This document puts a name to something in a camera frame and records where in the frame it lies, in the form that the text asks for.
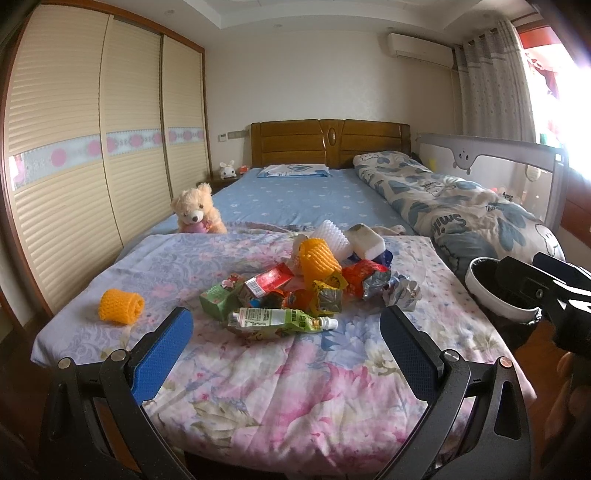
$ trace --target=folded pillow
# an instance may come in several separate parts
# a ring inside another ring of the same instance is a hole
[[[257,178],[266,177],[330,177],[329,168],[319,163],[293,165],[269,165],[263,168]]]

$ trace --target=nightstand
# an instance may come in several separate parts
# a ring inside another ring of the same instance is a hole
[[[237,177],[231,177],[229,179],[213,179],[209,184],[212,186],[212,193],[217,193],[221,189],[226,188],[228,185],[231,185],[235,181],[238,181],[242,178],[242,175],[238,174]]]

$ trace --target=blanket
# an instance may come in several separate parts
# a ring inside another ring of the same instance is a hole
[[[194,333],[155,399],[144,408],[174,446],[214,460],[276,472],[343,475],[380,470],[413,430],[417,400],[379,332],[381,298],[347,299],[336,330],[249,343],[206,315],[199,294],[236,272],[246,277],[289,258],[293,233],[152,235],[98,275],[37,336],[32,360],[104,360],[131,349],[176,306]],[[396,270],[421,284],[408,317],[441,349],[493,363],[513,358],[428,238],[387,236]],[[297,288],[294,280],[289,288]],[[99,320],[109,288],[145,299],[129,326]],[[527,403],[535,394],[517,366]],[[462,431],[469,405],[460,412]]]
[[[531,263],[543,252],[564,260],[558,240],[542,221],[477,183],[434,173],[396,151],[358,155],[353,165],[419,235],[441,248],[461,280],[477,257],[510,255]]]

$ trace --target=stuffed animal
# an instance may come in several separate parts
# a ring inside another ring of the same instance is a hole
[[[180,233],[228,232],[219,210],[213,206],[209,183],[202,183],[196,189],[183,190],[170,206],[178,216]]]
[[[236,176],[236,171],[234,170],[234,161],[232,160],[229,164],[224,162],[220,162],[220,178],[221,179],[229,179],[231,177]]]

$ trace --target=louvered door panel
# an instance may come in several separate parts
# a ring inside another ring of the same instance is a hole
[[[170,214],[160,119],[160,36],[110,19],[100,74],[105,170],[125,244]]]
[[[8,86],[2,165],[15,234],[47,310],[57,313],[122,248],[99,128],[109,16],[41,5]]]
[[[164,37],[162,110],[173,196],[209,178],[202,54]]]

